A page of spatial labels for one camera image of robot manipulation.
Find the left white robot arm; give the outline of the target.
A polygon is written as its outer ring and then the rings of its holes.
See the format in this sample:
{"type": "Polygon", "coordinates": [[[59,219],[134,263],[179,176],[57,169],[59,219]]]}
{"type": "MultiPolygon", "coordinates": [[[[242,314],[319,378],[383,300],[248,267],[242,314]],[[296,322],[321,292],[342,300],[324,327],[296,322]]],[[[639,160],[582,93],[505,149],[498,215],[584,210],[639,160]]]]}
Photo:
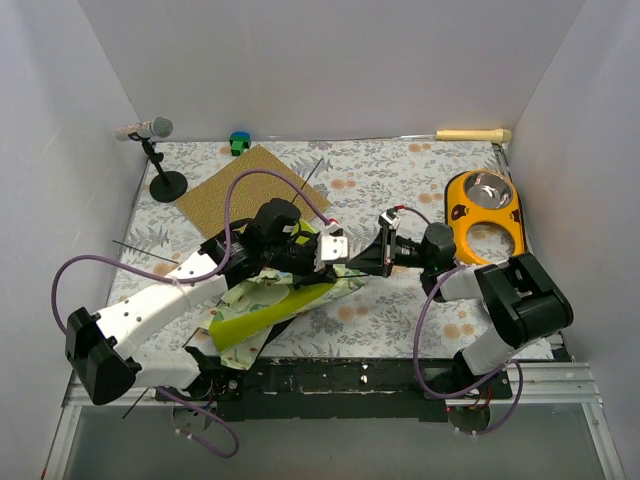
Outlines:
{"type": "Polygon", "coordinates": [[[133,387],[169,387],[203,399],[215,370],[204,353],[190,346],[145,350],[143,344],[196,305],[265,268],[290,274],[300,293],[330,286],[337,280],[335,264],[347,254],[336,221],[318,233],[305,231],[294,204],[272,199],[254,217],[233,221],[204,242],[161,283],[95,313],[80,308],[70,314],[67,360],[95,405],[111,403],[133,387]]]}

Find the green avocado print pet tent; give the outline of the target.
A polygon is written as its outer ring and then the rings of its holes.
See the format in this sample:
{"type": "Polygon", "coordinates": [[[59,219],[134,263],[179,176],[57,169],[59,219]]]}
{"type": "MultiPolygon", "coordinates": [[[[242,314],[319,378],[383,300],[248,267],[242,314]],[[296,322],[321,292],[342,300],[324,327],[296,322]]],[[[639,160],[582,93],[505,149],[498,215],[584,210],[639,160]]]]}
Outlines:
{"type": "Polygon", "coordinates": [[[209,325],[221,364],[236,370],[249,369],[278,327],[364,286],[364,278],[356,271],[342,265],[336,265],[334,270],[338,279],[333,284],[296,290],[290,273],[267,268],[230,288],[212,311],[209,325]]]}

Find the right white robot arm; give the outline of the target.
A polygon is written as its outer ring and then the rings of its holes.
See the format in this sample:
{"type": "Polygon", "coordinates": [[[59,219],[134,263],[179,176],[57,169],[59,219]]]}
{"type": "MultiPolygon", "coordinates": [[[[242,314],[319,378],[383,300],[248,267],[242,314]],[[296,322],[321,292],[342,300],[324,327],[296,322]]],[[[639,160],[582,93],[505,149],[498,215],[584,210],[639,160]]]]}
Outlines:
{"type": "Polygon", "coordinates": [[[499,264],[463,266],[455,262],[454,234],[448,225],[428,225],[420,242],[389,227],[350,259],[347,266],[372,276],[388,277],[395,266],[422,271],[422,289],[432,301],[479,300],[491,325],[454,356],[454,365],[429,382],[450,393],[475,397],[489,384],[489,373],[537,340],[570,326],[573,309],[559,287],[531,253],[499,264]]]}

